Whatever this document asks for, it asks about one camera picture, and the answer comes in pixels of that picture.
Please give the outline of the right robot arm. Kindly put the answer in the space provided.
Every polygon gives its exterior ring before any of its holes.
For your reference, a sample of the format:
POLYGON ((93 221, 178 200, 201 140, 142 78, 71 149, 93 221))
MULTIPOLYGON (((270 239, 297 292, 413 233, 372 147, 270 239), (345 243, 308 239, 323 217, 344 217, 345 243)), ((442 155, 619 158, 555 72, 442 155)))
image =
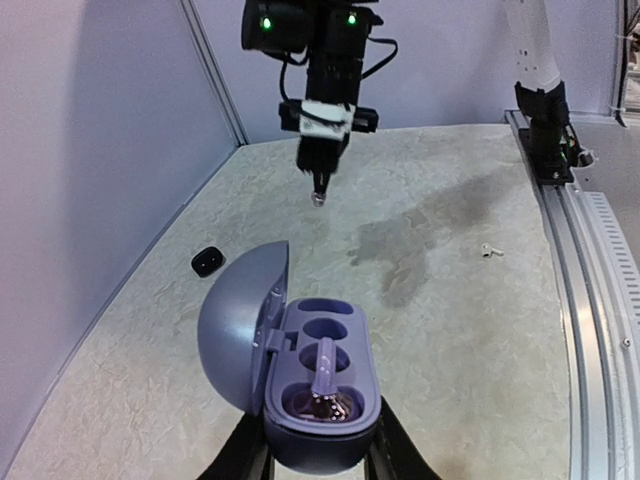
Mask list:
MULTIPOLYGON (((521 113, 530 119, 526 157, 541 184, 573 179, 568 150, 574 142, 565 83, 552 53, 542 1, 507 1, 508 26, 517 51, 514 90, 521 113)), ((241 46, 307 69, 305 96, 281 96, 284 131, 300 136, 297 168, 313 178, 315 205, 324 204, 329 182, 352 132, 373 133, 379 116, 359 106, 364 79, 388 65, 388 55, 370 69, 363 61, 374 27, 383 25, 366 1, 248 1, 241 46)))

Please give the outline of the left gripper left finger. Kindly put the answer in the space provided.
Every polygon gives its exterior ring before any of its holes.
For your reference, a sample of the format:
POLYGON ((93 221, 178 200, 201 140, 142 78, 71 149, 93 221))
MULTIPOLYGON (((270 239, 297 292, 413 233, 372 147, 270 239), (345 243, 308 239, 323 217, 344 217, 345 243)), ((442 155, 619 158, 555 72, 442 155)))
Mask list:
POLYGON ((275 459, 270 453, 263 419, 245 413, 213 462, 197 480, 271 480, 275 459))

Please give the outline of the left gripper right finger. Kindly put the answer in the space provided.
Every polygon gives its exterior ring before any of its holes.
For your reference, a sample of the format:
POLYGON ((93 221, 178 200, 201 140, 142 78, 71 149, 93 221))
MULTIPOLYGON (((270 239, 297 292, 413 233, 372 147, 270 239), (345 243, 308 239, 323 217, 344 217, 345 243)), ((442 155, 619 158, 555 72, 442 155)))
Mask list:
POLYGON ((366 480, 440 480, 385 399, 373 441, 365 456, 366 480))

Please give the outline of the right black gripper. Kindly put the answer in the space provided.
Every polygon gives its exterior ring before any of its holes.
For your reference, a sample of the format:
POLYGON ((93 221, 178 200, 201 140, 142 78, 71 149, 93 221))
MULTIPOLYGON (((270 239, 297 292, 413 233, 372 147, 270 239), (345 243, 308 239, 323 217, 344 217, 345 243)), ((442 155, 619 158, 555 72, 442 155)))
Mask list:
POLYGON ((338 170, 339 161, 350 142, 301 136, 296 155, 296 166, 304 173, 312 173, 315 195, 325 194, 331 175, 338 170))

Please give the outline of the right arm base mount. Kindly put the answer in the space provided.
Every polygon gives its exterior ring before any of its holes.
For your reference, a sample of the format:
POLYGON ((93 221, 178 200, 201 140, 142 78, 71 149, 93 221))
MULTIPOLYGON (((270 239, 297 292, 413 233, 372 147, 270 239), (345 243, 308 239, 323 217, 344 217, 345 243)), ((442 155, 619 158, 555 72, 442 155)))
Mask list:
POLYGON ((572 183, 572 168, 592 165, 595 156, 582 146, 570 122, 564 82, 549 92, 530 90, 517 82, 515 94, 521 113, 530 120, 518 135, 536 183, 572 183))

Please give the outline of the black earbud charging case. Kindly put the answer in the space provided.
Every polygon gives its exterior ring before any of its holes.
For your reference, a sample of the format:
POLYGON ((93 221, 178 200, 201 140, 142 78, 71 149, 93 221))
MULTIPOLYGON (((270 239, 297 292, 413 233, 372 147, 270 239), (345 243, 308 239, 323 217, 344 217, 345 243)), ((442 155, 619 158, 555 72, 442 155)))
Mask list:
POLYGON ((218 271, 226 258, 221 250, 215 246, 209 246, 197 253, 191 260, 191 268, 200 278, 207 278, 218 271))

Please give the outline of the purple earbud charging case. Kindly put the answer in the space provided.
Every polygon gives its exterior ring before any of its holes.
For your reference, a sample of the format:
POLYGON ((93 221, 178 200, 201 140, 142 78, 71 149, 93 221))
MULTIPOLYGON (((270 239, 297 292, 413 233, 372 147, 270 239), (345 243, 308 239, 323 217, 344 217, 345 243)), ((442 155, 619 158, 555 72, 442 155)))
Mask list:
POLYGON ((221 397, 263 419, 280 464, 304 474, 335 475, 363 459, 380 416, 368 319, 359 306, 338 299, 288 301, 289 257, 288 242, 267 243, 224 269, 200 310, 200 360, 221 397), (301 420, 284 407, 313 382, 324 337, 337 347, 337 386, 360 409, 350 422, 301 420))

